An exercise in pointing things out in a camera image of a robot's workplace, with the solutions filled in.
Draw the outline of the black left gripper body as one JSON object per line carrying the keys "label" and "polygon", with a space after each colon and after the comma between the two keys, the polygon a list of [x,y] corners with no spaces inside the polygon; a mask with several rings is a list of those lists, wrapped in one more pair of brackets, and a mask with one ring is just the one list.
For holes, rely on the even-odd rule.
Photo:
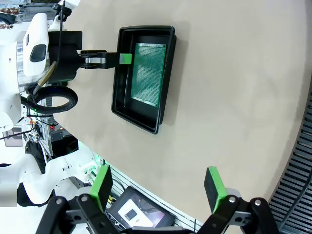
{"label": "black left gripper body", "polygon": [[66,82],[75,78],[81,59],[78,50],[82,49],[81,31],[51,31],[48,33],[48,53],[50,63],[57,67],[49,77],[49,82]]}

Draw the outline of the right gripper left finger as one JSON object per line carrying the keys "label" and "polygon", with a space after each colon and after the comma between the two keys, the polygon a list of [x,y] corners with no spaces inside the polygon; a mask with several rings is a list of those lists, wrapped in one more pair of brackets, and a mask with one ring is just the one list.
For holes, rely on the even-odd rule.
{"label": "right gripper left finger", "polygon": [[88,193],[67,200],[52,197],[38,225],[38,234],[71,234],[78,224],[87,224],[92,234],[116,234],[117,230],[105,214],[112,189],[111,168],[102,165]]}

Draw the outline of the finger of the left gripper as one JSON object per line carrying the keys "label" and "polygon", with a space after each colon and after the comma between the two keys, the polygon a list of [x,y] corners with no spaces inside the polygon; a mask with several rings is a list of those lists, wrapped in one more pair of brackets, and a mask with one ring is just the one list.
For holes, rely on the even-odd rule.
{"label": "finger of the left gripper", "polygon": [[85,69],[110,69],[132,64],[132,54],[107,52],[106,50],[81,50],[79,53]]}

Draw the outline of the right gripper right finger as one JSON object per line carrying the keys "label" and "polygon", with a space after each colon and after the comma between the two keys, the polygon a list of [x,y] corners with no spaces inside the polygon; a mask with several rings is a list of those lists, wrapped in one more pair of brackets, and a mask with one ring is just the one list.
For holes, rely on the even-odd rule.
{"label": "right gripper right finger", "polygon": [[244,234],[278,233],[268,202],[261,197],[247,202],[227,192],[217,167],[207,168],[204,188],[212,214],[199,229],[201,234],[224,234],[229,226],[238,226]]}

